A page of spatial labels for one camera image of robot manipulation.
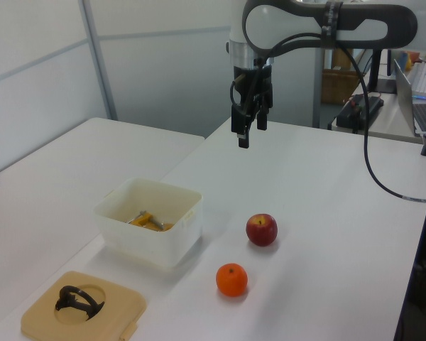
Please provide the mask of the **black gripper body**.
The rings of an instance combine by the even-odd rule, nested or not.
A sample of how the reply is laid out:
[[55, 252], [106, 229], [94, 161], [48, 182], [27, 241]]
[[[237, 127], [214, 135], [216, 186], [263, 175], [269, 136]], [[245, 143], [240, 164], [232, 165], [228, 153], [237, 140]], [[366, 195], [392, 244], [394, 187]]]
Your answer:
[[251, 98], [255, 99], [263, 95], [268, 106], [273, 105], [273, 84], [272, 84], [272, 66], [265, 65], [260, 70], [244, 69], [233, 67], [234, 71], [234, 89], [240, 95], [240, 105], [244, 105], [249, 92]]

